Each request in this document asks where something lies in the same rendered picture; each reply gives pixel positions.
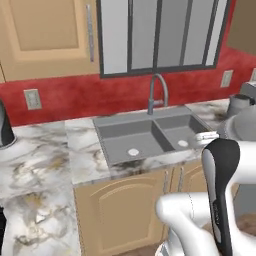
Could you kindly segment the tan narrow base cupboard door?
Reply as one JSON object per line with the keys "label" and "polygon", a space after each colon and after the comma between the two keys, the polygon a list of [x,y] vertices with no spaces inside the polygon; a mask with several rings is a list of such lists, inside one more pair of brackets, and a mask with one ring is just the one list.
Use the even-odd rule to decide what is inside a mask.
{"label": "tan narrow base cupboard door", "polygon": [[184,178],[181,192],[206,192],[207,185],[200,160],[182,162],[172,169],[170,192],[178,192],[180,166],[184,166]]}

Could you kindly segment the tan wall cupboard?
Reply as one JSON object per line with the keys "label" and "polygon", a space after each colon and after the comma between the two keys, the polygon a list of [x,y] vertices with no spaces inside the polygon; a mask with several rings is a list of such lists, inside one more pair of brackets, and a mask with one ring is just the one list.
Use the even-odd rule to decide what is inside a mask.
{"label": "tan wall cupboard", "polygon": [[227,46],[256,56],[256,0],[236,0]]}

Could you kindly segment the black and silver kettle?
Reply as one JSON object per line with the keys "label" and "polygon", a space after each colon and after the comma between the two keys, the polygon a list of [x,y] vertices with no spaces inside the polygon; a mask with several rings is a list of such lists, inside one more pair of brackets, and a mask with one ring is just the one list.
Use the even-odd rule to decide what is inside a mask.
{"label": "black and silver kettle", "polygon": [[0,99],[0,149],[12,145],[15,141],[16,136],[12,130],[4,103]]}

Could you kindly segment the grey curved tap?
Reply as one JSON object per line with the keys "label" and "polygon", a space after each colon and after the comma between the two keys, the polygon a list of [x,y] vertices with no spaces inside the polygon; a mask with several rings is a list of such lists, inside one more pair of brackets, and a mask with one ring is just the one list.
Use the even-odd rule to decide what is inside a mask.
{"label": "grey curved tap", "polygon": [[[155,100],[154,99],[154,85],[155,85],[155,80],[158,79],[161,82],[161,86],[163,89],[163,98],[161,100]],[[153,109],[155,106],[168,106],[168,99],[169,99],[169,94],[168,94],[168,88],[165,79],[161,74],[154,74],[152,76],[152,79],[150,81],[150,94],[148,98],[148,109],[147,109],[147,114],[152,115],[153,114]]]}

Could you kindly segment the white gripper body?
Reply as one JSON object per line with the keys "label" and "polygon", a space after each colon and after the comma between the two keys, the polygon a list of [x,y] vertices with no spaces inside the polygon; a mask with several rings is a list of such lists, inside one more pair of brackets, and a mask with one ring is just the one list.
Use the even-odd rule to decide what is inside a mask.
{"label": "white gripper body", "polygon": [[219,134],[216,131],[198,133],[195,135],[194,147],[201,148],[203,146],[206,146],[218,137]]}

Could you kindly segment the tan wall cupboard door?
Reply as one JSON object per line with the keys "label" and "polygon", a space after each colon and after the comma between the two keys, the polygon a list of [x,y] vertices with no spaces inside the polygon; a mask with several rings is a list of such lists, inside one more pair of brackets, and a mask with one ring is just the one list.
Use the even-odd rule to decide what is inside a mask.
{"label": "tan wall cupboard door", "polygon": [[[94,62],[86,4],[92,13]],[[0,64],[7,82],[97,74],[96,0],[0,0]]]}

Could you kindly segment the grey dishwasher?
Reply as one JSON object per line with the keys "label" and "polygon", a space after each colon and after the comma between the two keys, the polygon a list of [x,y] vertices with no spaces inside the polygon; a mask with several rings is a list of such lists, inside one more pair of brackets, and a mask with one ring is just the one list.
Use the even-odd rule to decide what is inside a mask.
{"label": "grey dishwasher", "polygon": [[256,212],[256,185],[241,184],[234,199],[235,216]]}

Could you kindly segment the tan wide base cupboard door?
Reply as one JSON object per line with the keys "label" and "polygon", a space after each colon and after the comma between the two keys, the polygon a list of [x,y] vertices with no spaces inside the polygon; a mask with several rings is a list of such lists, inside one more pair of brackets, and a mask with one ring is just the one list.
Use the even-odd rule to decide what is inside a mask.
{"label": "tan wide base cupboard door", "polygon": [[74,189],[82,256],[115,256],[159,243],[167,228],[155,213],[163,194],[160,169]]}

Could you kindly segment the grey small appliance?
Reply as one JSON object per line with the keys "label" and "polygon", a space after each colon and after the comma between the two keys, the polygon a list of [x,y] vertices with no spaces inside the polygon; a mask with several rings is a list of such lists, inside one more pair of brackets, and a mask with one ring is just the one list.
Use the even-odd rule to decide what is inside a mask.
{"label": "grey small appliance", "polygon": [[256,82],[245,82],[240,88],[240,93],[256,99]]}

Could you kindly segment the black appliance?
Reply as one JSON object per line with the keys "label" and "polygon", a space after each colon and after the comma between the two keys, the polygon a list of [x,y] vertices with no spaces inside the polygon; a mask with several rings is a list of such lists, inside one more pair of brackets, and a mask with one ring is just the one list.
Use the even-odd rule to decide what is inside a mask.
{"label": "black appliance", "polygon": [[5,228],[6,228],[6,217],[4,215],[4,208],[0,207],[0,256],[2,255],[2,245],[3,245]]}

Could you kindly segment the dark framed window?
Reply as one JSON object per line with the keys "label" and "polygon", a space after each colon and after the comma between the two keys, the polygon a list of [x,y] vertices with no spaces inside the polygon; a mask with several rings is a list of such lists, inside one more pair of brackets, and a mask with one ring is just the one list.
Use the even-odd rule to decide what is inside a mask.
{"label": "dark framed window", "polygon": [[102,77],[211,69],[231,0],[97,0]]}

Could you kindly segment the grey double sink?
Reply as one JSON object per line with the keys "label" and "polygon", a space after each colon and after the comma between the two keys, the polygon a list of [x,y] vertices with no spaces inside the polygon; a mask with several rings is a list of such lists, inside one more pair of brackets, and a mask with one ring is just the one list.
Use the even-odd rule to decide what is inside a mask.
{"label": "grey double sink", "polygon": [[109,167],[188,150],[190,140],[211,128],[186,106],[98,117],[93,123]]}

